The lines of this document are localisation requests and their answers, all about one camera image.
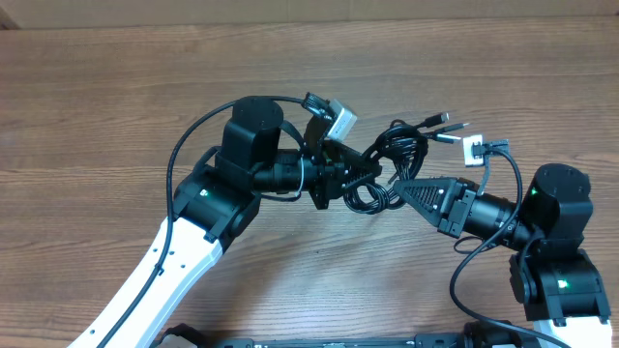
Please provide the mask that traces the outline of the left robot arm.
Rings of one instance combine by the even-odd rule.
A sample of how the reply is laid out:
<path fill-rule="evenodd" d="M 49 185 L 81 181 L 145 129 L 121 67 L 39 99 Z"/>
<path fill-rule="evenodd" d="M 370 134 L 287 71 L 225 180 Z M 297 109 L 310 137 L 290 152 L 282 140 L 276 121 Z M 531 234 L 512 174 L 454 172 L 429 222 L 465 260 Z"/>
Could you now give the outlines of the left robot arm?
<path fill-rule="evenodd" d="M 189 290 L 255 219 L 262 199 L 317 209 L 369 182 L 380 167 L 346 147 L 357 115 L 338 100 L 296 99 L 311 115 L 304 133 L 288 123 L 281 96 L 221 106 L 232 115 L 222 143 L 178 186 L 165 179 L 166 217 L 129 278 L 74 347 L 147 347 Z"/>

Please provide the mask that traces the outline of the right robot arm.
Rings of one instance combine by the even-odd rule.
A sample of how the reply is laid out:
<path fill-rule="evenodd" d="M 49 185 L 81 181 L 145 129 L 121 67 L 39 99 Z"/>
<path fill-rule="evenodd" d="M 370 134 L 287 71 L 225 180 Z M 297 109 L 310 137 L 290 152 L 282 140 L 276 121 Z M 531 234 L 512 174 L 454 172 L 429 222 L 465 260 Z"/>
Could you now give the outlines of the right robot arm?
<path fill-rule="evenodd" d="M 515 251 L 510 283 L 526 319 L 551 347 L 609 347 L 610 305 L 601 274 L 581 248 L 593 214 L 586 174 L 541 166 L 520 202 L 486 193 L 464 178 L 398 180 L 396 194 L 438 232 L 462 233 Z"/>

